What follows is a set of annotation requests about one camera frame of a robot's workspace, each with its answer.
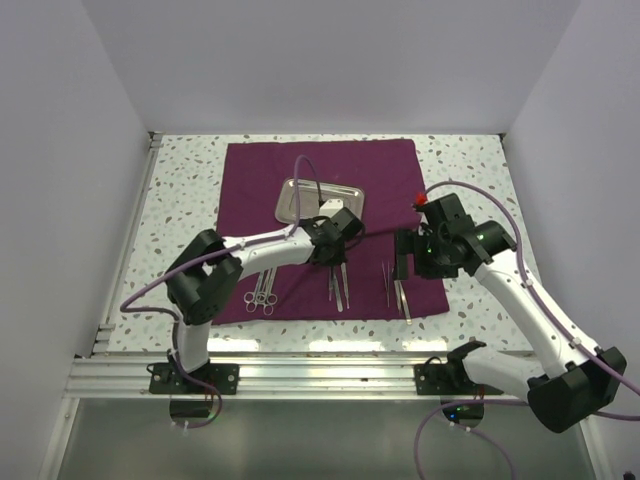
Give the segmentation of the purple cloth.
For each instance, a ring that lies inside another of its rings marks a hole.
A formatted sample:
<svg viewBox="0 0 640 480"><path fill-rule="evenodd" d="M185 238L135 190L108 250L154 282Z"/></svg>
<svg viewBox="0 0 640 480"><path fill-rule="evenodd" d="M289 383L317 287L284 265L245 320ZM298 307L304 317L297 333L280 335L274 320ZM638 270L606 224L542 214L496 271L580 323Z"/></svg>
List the purple cloth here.
<svg viewBox="0 0 640 480"><path fill-rule="evenodd" d="M425 190L413 141L407 139L231 144L224 163L217 231L245 236L282 228L275 217L285 181L319 180L364 193L365 237L347 254L349 298L338 308L328 297L329 270L285 266L276 272L274 320L396 320L393 287L382 268L394 261L394 233L413 229L412 205Z"/></svg>

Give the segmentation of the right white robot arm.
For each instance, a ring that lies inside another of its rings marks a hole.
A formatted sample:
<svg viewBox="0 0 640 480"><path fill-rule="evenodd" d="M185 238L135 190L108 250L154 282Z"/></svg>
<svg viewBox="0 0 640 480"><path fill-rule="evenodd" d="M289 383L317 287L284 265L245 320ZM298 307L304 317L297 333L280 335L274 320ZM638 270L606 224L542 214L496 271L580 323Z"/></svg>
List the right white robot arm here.
<svg viewBox="0 0 640 480"><path fill-rule="evenodd" d="M489 291L533 348L528 361L511 357L479 340L451 350L444 362L415 367L419 393L464 395L482 387L528 404L550 431L562 433L609 405L627 362L615 347L602 349L572 322L518 265L517 244L497 222L433 228L425 223L394 235L393 279L410 272L426 279L455 278L467 272Z"/></svg>

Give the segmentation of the steel instrument tray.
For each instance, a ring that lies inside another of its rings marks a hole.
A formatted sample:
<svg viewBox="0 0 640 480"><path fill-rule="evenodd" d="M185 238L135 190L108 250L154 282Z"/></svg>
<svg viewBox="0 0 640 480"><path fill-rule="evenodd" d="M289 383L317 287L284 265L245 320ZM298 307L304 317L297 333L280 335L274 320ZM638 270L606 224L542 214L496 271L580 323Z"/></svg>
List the steel instrument tray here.
<svg viewBox="0 0 640 480"><path fill-rule="evenodd" d="M317 185L314 180L300 179L298 181L300 194L301 218L311 218L318 214L320 206ZM359 219L362 218L365 203L365 193L354 186L333 183L320 183L320 191L324 201L341 200ZM294 179L284 181L276 202L275 219L283 224L293 224L296 218L296 200Z"/></svg>

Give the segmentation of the surgical scissors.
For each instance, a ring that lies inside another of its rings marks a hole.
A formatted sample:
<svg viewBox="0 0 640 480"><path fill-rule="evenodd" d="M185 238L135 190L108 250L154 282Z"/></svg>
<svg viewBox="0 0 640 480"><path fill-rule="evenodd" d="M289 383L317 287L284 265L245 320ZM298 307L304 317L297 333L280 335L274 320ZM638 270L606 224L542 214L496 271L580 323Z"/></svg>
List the surgical scissors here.
<svg viewBox="0 0 640 480"><path fill-rule="evenodd" d="M257 304L259 302L257 297L261 293L261 288L262 288L263 281L264 281L264 271L262 271L262 272L260 272L258 274L257 280L256 280L256 284L255 284L254 288L251 291L247 291L244 294L243 300L244 300L246 305Z"/></svg>

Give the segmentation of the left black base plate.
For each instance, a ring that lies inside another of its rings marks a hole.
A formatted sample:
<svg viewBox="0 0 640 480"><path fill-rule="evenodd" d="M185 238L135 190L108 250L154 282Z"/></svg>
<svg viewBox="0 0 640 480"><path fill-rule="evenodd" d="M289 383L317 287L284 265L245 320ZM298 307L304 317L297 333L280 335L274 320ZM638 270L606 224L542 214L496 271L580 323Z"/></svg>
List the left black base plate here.
<svg viewBox="0 0 640 480"><path fill-rule="evenodd" d="M240 367L231 363L208 363L186 378L174 362L151 363L146 366L151 379L148 391L155 395L196 395L215 388L221 395L235 395Z"/></svg>

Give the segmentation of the aluminium front rail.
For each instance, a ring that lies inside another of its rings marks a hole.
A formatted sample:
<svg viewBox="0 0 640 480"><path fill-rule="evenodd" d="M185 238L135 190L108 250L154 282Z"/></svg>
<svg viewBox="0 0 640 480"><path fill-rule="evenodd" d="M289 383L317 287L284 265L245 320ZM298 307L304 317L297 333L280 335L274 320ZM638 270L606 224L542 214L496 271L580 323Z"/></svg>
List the aluminium front rail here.
<svg viewBox="0 0 640 480"><path fill-rule="evenodd" d="M231 400L413 400L472 396L479 389L445 391L422 385L423 366L446 357L427 352L354 355L273 354L213 356L211 382ZM202 387L183 383L161 355L101 355L73 361L64 387L73 399L162 398L202 401Z"/></svg>

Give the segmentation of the aluminium left side rail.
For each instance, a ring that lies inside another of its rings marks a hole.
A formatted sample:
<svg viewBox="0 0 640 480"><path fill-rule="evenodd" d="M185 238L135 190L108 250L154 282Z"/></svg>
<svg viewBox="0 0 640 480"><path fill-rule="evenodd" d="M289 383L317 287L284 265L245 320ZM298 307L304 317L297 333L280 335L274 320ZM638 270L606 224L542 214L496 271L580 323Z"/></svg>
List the aluminium left side rail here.
<svg viewBox="0 0 640 480"><path fill-rule="evenodd" d="M127 271L131 249L133 248L136 237L138 222L146 201L150 178L155 168L157 156L162 146L165 134L163 132L150 132L149 136L149 148L147 150L142 176L135 184L136 189L134 190L133 200L130 203L131 209L125 224L126 229L123 237L124 241L117 256L116 269L107 291L105 303L99 315L95 334L92 338L91 348L88 354L89 357L93 355L103 355L107 352L110 335L115 329L111 321L111 316L117 307L121 291L121 282Z"/></svg>

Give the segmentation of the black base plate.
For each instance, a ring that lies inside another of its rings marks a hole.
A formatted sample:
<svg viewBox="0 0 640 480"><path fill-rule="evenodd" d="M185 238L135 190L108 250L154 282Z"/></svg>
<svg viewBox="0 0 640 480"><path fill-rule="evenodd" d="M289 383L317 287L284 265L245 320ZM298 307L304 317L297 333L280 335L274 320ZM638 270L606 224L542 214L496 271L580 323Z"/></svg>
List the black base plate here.
<svg viewBox="0 0 640 480"><path fill-rule="evenodd" d="M240 367L231 363L208 363L186 378L174 362L151 363L146 366L151 379L148 391L155 395L196 395L215 388L221 395L235 395Z"/></svg>
<svg viewBox="0 0 640 480"><path fill-rule="evenodd" d="M439 357L430 357L413 366L413 378L418 395L478 397L503 394L499 389L471 381L461 360L442 362Z"/></svg>

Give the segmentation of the surgical forceps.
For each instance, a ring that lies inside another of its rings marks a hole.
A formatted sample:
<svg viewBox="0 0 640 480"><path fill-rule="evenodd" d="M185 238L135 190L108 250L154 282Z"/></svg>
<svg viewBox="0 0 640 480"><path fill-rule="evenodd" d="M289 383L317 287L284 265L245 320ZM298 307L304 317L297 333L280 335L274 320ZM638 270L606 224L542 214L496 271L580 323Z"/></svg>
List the surgical forceps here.
<svg viewBox="0 0 640 480"><path fill-rule="evenodd" d="M276 275L275 269L269 269L258 274L255 286L252 290L244 295L246 311L254 313L258 308L262 309L262 313L270 316L278 297L273 292L273 283Z"/></svg>

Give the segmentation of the steel tweezers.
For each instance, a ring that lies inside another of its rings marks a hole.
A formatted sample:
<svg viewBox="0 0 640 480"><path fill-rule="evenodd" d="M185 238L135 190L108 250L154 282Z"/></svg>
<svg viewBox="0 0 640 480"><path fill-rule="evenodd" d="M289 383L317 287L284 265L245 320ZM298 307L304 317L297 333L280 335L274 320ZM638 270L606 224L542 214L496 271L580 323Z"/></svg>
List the steel tweezers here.
<svg viewBox="0 0 640 480"><path fill-rule="evenodd" d="M408 304L408 299L406 296L406 292L404 290L403 284L402 284L402 292L403 292L403 308L404 308L404 318L405 321L408 325L411 325L413 323L411 314L410 314L410 310L409 310L409 304Z"/></svg>
<svg viewBox="0 0 640 480"><path fill-rule="evenodd" d="M393 281L393 285L394 285L394 293L395 293L397 309L398 309L399 315L403 316L404 315L404 308L403 308L403 292L402 292L401 281L400 280L394 280Z"/></svg>
<svg viewBox="0 0 640 480"><path fill-rule="evenodd" d="M391 299L391 269L389 262L382 262L382 273L384 280L384 289L386 295L386 305L390 307L390 299Z"/></svg>

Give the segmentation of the ring handled clamp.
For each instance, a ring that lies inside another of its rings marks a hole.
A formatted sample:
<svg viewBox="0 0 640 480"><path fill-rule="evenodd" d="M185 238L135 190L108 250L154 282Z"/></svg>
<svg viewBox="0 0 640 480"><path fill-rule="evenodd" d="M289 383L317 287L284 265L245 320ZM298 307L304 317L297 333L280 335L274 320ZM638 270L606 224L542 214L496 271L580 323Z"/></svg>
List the ring handled clamp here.
<svg viewBox="0 0 640 480"><path fill-rule="evenodd" d="M261 293L257 297L258 305L262 306L274 306L278 301L277 295L274 293L274 283L277 275L277 269L271 268L264 271L264 281L261 288Z"/></svg>

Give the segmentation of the aluminium rail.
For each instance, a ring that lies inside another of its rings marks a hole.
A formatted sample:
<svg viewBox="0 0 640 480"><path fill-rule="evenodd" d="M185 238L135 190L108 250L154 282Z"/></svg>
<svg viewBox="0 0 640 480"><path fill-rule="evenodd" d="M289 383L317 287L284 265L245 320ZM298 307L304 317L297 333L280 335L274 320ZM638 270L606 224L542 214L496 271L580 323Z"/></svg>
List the aluminium rail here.
<svg viewBox="0 0 640 480"><path fill-rule="evenodd" d="M354 355L273 354L213 356L211 382L231 400L413 400L472 396L479 389L445 391L422 385L423 366L446 357L427 352ZM202 401L202 387L183 383L161 355L101 355L73 361L64 387L73 399L162 398Z"/></svg>
<svg viewBox="0 0 640 480"><path fill-rule="evenodd" d="M133 248L136 237L138 222L146 201L150 178L155 168L157 156L162 146L165 134L163 132L150 132L149 136L149 148L147 150L142 176L135 184L136 189L134 190L133 200L130 203L131 209L125 224L126 229L123 237L124 241L117 256L116 269L107 291L105 303L99 315L95 334L92 338L91 348L88 354L89 357L93 355L103 355L107 352L110 335L115 329L111 321L111 316L117 307L121 291L121 282L127 271L131 249Z"/></svg>

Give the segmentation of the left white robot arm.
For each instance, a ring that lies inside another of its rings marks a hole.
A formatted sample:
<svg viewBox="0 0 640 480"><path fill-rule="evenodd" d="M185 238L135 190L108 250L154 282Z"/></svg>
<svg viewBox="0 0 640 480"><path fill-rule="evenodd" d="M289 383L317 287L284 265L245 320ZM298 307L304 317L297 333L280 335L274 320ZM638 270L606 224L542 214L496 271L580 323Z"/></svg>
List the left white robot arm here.
<svg viewBox="0 0 640 480"><path fill-rule="evenodd" d="M239 282L289 265L339 264L351 239L329 220L246 237L221 237L213 230L199 234L172 264L166 280L168 299L180 313L172 340L175 384L193 393L207 383L210 324Z"/></svg>

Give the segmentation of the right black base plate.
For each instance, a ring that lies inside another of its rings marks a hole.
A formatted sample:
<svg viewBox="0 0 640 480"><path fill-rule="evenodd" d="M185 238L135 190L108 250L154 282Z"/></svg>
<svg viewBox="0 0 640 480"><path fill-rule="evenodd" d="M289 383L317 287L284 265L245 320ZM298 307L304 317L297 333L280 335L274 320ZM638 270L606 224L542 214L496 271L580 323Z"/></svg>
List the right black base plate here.
<svg viewBox="0 0 640 480"><path fill-rule="evenodd" d="M442 362L439 357L430 357L413 366L413 378L418 395L478 397L503 394L499 389L471 381L461 360Z"/></svg>

